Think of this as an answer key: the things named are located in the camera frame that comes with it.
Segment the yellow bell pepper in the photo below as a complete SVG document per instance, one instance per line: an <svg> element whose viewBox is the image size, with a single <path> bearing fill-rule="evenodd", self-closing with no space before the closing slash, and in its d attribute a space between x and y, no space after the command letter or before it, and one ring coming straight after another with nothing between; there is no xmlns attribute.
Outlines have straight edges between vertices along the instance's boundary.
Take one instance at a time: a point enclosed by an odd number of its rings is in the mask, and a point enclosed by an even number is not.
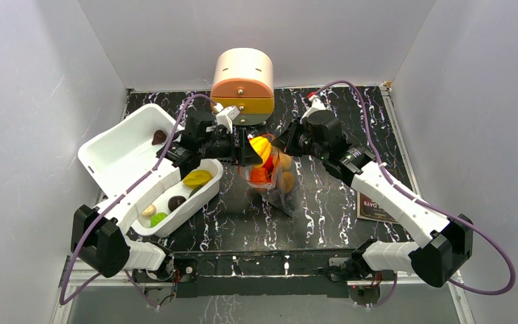
<svg viewBox="0 0 518 324"><path fill-rule="evenodd" d="M257 136L250 139L250 144L262 160L260 163L255 164L254 167L262 167L271 155L272 145L270 140L263 136Z"/></svg>

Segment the orange tangerine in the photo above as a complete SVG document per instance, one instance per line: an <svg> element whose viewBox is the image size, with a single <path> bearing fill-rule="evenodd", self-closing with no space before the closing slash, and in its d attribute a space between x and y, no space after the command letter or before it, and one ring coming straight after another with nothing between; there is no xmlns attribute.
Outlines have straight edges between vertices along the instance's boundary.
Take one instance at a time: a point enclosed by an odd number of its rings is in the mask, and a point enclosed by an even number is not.
<svg viewBox="0 0 518 324"><path fill-rule="evenodd" d="M261 185L270 182L270 174L264 167L254 167L250 172L249 181Z"/></svg>

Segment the clear zip top bag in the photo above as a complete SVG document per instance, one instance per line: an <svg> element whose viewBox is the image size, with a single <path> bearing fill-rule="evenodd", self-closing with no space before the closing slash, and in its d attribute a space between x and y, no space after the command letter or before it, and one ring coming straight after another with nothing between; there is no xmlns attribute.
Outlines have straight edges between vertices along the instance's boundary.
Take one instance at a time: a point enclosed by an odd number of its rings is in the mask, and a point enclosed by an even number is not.
<svg viewBox="0 0 518 324"><path fill-rule="evenodd" d="M263 134L257 136L263 136L268 138L270 140L271 145L273 140L275 139L272 134ZM251 139L257 136L249 135L248 138ZM279 153L282 152L272 145L271 155L274 156L274 169L270 174L269 183L257 185L249 181L250 172L254 168L253 165L239 167L238 172L241 178L247 183L247 185L261 195L263 201L268 202L275 208L284 212L289 217L295 217L297 215L298 205L298 181L296 176L295 162L293 160L290 169L290 172L293 173L295 176L295 186L292 192L285 194L281 190L281 178L283 171L279 167Z"/></svg>

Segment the brown kiwi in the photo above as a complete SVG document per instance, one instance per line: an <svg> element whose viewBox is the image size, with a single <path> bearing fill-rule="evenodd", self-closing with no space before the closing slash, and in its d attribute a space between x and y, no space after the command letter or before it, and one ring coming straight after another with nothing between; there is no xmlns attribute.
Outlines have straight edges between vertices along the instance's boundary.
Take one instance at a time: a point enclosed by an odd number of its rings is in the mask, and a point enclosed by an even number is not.
<svg viewBox="0 0 518 324"><path fill-rule="evenodd" d="M293 191L295 186L295 176L290 171L284 171L281 178L281 190L288 194Z"/></svg>

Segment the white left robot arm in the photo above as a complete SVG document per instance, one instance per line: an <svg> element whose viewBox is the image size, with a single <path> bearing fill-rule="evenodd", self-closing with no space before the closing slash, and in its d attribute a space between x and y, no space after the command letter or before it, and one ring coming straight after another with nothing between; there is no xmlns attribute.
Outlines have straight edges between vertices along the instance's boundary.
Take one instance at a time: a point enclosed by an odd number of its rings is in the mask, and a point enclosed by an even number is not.
<svg viewBox="0 0 518 324"><path fill-rule="evenodd" d="M80 147L79 160L106 199L74 213L74 257L104 277L145 269L159 281L171 278L175 264L164 250L128 231L169 236L218 194L223 163L260 162L246 131L233 127L239 109L217 110L191 112L181 126L147 104Z"/></svg>

